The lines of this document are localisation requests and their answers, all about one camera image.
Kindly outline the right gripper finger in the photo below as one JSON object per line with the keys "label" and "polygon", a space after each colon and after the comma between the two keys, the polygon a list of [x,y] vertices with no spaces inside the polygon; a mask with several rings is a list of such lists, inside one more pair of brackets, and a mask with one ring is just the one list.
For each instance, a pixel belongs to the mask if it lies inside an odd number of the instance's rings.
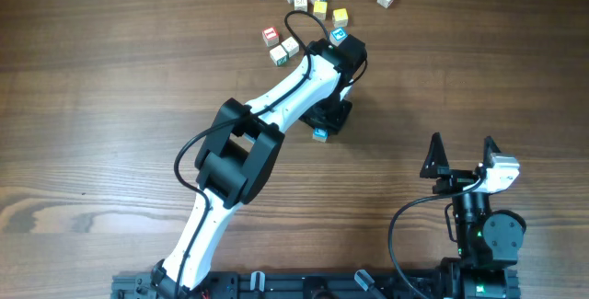
{"label": "right gripper finger", "polygon": [[483,165],[484,166],[492,166],[493,165],[493,160],[492,160],[493,155],[500,154],[500,153],[501,153],[501,150],[499,149],[497,144],[494,142],[492,137],[487,136],[484,139],[484,145],[483,145]]}
{"label": "right gripper finger", "polygon": [[441,134],[432,135],[428,154],[420,171],[421,178],[442,178],[450,175],[450,166],[446,157]]}

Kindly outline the white block blue base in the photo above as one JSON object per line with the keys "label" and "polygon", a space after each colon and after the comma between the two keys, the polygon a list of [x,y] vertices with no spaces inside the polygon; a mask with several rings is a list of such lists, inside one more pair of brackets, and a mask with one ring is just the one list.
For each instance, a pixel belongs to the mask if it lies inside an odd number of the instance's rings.
{"label": "white block blue base", "polygon": [[329,133],[327,130],[315,128],[313,131],[312,138],[316,141],[325,143],[329,137]]}

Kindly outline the red letter I block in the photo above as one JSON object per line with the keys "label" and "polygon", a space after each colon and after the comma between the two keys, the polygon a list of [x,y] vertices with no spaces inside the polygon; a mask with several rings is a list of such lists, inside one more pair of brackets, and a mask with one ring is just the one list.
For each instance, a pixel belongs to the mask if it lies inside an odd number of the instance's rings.
{"label": "red letter I block", "polygon": [[261,32],[264,43],[267,47],[274,46],[280,42],[280,35],[276,27],[268,27]]}

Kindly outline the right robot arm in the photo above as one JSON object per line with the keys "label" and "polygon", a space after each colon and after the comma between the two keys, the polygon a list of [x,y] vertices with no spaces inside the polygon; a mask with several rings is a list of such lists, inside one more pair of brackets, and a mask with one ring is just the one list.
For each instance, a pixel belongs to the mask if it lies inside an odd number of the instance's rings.
{"label": "right robot arm", "polygon": [[458,257],[436,267],[428,294],[434,298],[518,298],[516,272],[526,223],[509,210],[494,211],[491,196],[507,190],[520,174],[519,161],[488,136],[473,170],[450,167],[441,134],[432,136],[420,176],[433,178],[433,196],[449,198],[445,220]]}

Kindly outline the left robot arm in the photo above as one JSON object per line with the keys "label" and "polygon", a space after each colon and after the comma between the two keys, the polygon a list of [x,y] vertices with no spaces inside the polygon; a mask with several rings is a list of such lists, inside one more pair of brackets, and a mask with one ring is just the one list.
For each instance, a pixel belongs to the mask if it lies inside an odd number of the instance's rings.
{"label": "left robot arm", "polygon": [[346,98],[352,78],[366,64],[365,44],[353,35],[338,44],[312,41],[302,62],[273,89],[245,104],[230,98],[222,105],[212,127],[195,137],[202,146],[189,221],[151,273],[160,297],[188,298],[202,283],[231,218],[265,186],[295,122],[328,134],[341,130],[352,109]]}

